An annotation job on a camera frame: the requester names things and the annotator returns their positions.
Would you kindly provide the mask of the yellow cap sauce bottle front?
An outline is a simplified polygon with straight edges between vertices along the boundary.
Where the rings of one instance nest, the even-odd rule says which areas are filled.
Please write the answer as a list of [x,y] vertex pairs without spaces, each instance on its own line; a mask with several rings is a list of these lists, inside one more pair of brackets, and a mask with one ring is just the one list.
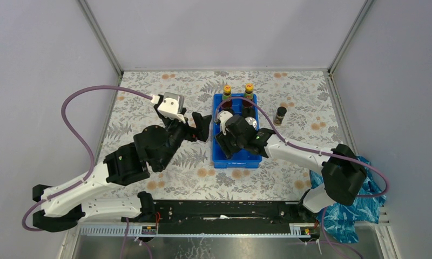
[[225,85],[223,88],[223,94],[222,94],[222,105],[221,107],[223,109],[231,108],[232,107],[232,88],[230,85]]

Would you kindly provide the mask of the clear jar black knob lid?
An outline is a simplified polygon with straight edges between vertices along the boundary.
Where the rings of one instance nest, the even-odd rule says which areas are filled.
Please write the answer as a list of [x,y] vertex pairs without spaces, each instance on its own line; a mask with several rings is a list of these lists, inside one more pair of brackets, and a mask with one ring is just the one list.
[[235,115],[235,112],[234,112],[234,110],[233,109],[231,109],[231,108],[225,108],[224,109],[224,111],[227,111],[227,112],[229,112],[231,115]]

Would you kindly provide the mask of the silver lid jar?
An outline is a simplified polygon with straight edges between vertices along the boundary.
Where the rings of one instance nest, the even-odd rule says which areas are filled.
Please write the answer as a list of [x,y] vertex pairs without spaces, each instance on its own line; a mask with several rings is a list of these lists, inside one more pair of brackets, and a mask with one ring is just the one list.
[[249,125],[251,125],[255,130],[258,129],[258,122],[254,117],[246,117],[245,120]]

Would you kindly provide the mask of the sauce bottle red label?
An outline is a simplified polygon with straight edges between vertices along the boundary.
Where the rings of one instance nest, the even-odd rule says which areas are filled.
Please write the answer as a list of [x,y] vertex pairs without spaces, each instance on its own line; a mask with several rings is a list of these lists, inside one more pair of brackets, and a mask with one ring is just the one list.
[[244,91],[244,100],[242,100],[243,107],[252,107],[254,86],[251,83],[246,84]]

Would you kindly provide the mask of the small brown spice bottle front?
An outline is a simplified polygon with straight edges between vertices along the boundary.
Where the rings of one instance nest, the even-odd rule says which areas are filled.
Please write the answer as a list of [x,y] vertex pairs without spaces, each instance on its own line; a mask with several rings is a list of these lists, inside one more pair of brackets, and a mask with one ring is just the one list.
[[285,107],[280,106],[277,108],[275,118],[273,120],[275,126],[280,126],[282,124],[286,113],[287,109]]

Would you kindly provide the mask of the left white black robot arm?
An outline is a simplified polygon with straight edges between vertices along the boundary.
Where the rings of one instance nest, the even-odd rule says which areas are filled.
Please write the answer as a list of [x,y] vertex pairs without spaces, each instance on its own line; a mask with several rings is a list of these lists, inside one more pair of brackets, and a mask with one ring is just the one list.
[[94,166],[90,176],[81,175],[67,183],[51,187],[33,187],[33,200],[40,209],[32,215],[32,225],[51,233],[75,227],[89,219],[121,219],[147,222],[157,212],[152,195],[101,199],[98,195],[146,180],[151,172],[162,172],[183,141],[203,141],[209,136],[211,115],[193,112],[195,126],[187,121],[163,119],[164,126],[151,125],[134,135],[133,142],[119,147]]

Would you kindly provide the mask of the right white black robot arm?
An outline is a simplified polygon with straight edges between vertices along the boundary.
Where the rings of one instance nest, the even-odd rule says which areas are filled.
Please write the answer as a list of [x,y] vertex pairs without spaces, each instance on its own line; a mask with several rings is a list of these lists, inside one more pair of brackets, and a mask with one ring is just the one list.
[[335,203],[351,206],[367,177],[365,168],[344,144],[320,148],[281,139],[274,130],[256,129],[246,118],[228,111],[218,114],[217,123],[220,132],[215,141],[228,159],[245,150],[251,155],[289,161],[321,174],[323,183],[306,191],[297,207],[301,221],[312,221],[321,209]]

